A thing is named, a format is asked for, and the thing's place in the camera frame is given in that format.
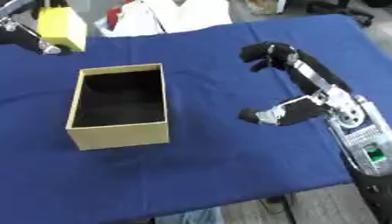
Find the cardboard box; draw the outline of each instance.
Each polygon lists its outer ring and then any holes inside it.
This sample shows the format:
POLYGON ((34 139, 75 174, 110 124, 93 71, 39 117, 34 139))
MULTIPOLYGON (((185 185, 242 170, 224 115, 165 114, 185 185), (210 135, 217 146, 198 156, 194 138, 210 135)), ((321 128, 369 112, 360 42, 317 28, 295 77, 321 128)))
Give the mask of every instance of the cardboard box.
POLYGON ((162 65, 80 70, 66 130, 82 151, 168 143, 162 65))
POLYGON ((70 7, 42 8, 37 33, 53 45, 68 46, 76 52, 86 50, 88 26, 70 7))

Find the black fingertip pad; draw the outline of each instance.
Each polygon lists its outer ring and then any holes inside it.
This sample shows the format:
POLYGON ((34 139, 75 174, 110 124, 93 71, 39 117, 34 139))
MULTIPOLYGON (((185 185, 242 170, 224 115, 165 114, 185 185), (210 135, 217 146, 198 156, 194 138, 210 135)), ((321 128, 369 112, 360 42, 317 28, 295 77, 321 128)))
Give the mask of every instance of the black fingertip pad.
POLYGON ((247 45, 241 49, 240 58, 246 63, 253 60, 260 60, 266 55, 267 50, 264 43, 247 45))
POLYGON ((256 73, 256 72, 262 70, 263 68, 267 67, 268 65, 269 65, 269 62, 265 59, 265 60, 259 61, 256 64, 254 64, 250 68, 250 71, 256 73))
POLYGON ((240 120, 243 120, 247 123, 259 123, 259 118, 256 115, 257 112, 260 110, 253 109, 253 108, 245 108, 241 110, 240 114, 238 115, 238 118, 240 120))

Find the white cloth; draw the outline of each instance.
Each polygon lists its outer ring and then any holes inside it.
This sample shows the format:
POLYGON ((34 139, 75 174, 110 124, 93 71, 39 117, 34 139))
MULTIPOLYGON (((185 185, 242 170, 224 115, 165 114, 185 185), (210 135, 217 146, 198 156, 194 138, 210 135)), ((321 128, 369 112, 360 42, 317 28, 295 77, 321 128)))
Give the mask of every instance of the white cloth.
POLYGON ((113 31, 105 22, 103 18, 95 25, 106 37, 188 32, 232 23, 227 0, 187 0, 181 6, 172 0, 136 0, 122 7, 113 31))

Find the blue tablecloth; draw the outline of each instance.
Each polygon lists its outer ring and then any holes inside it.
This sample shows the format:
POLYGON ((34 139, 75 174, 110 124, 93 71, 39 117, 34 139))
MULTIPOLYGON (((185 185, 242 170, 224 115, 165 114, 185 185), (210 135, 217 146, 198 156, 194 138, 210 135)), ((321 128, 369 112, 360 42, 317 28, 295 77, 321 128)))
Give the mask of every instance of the blue tablecloth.
POLYGON ((95 224, 171 214, 350 181, 314 119, 290 127, 237 119, 301 95, 285 73, 249 72, 242 46, 283 41, 319 58, 392 121, 392 63, 347 17, 91 38, 85 53, 0 46, 0 222, 95 224), (65 131, 78 70, 160 62, 171 142, 78 151, 65 131))

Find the robotic finger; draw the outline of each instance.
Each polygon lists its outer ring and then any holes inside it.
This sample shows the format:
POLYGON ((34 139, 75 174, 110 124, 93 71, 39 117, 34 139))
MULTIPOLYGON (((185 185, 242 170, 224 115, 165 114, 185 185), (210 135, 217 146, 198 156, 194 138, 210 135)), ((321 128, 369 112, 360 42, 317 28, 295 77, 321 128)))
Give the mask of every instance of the robotic finger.
POLYGON ((289 99, 265 111, 245 108, 240 112, 239 118, 248 123, 264 123, 276 126, 301 123, 323 113, 320 103, 317 99, 315 100, 308 95, 304 95, 289 99))

